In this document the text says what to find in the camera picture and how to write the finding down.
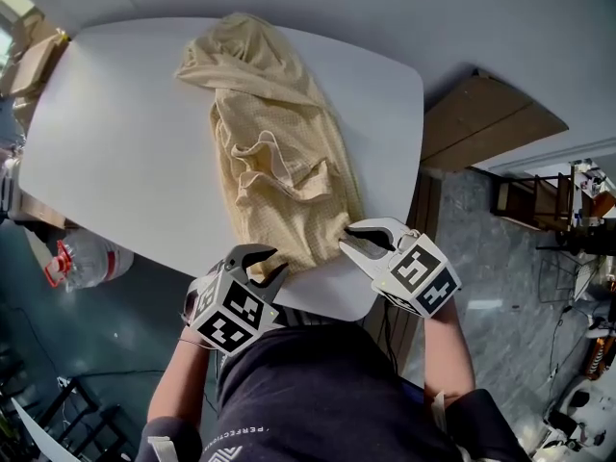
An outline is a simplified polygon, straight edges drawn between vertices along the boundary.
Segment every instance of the cardboard box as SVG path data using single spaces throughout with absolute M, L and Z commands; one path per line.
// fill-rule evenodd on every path
M 39 102 L 37 94 L 17 97 L 13 102 L 13 117 L 26 135 L 30 130 L 32 118 L 35 115 L 35 109 Z
M 11 85 L 11 96 L 24 96 L 41 91 L 66 45 L 67 41 L 62 35 L 55 35 L 28 49 L 17 65 L 17 73 Z
M 568 129 L 526 94 L 479 72 L 425 115 L 422 165 L 458 171 Z
M 37 10 L 32 10 L 14 23 L 11 37 L 13 43 L 9 49 L 9 61 L 0 77 L 0 96 L 2 97 L 15 95 L 15 92 L 12 92 L 13 82 L 19 70 L 19 63 L 27 51 L 46 39 L 52 38 L 59 45 L 59 50 L 54 49 L 51 53 L 52 60 L 54 57 L 59 59 L 57 55 L 62 54 L 67 42 L 65 34 L 49 24 L 44 19 L 44 15 Z

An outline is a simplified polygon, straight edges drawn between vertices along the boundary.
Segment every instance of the person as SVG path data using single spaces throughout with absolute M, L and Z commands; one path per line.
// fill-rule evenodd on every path
M 405 393 L 356 324 L 282 328 L 226 359 L 217 432 L 203 444 L 210 351 L 186 328 L 151 400 L 137 460 L 529 460 L 491 396 L 475 388 L 453 299 L 423 323 L 425 402 Z

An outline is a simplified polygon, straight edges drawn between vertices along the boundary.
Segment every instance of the black and white marker cube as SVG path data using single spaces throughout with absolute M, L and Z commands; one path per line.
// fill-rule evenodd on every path
M 190 328 L 229 356 L 278 327 L 273 323 L 278 312 L 224 271 L 223 265 L 196 279 L 191 289 L 196 298 Z
M 460 279 L 447 257 L 421 235 L 372 287 L 390 302 L 420 317 L 432 317 L 460 288 Z

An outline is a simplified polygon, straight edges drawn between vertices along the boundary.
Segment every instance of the forearm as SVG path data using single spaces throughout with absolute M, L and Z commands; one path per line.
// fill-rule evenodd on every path
M 188 328 L 182 332 L 182 339 L 199 340 Z M 148 422 L 169 416 L 199 428 L 209 358 L 208 349 L 182 341 L 178 343 L 150 401 Z
M 433 319 L 424 321 L 425 382 L 428 399 L 445 393 L 445 405 L 475 389 L 475 373 L 451 299 Z

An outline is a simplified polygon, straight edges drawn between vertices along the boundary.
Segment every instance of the yellow cloth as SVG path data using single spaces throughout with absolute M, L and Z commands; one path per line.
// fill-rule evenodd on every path
M 190 42 L 177 77 L 216 90 L 210 112 L 227 209 L 241 243 L 291 272 L 339 254 L 362 208 L 336 119 L 286 39 L 234 13 Z

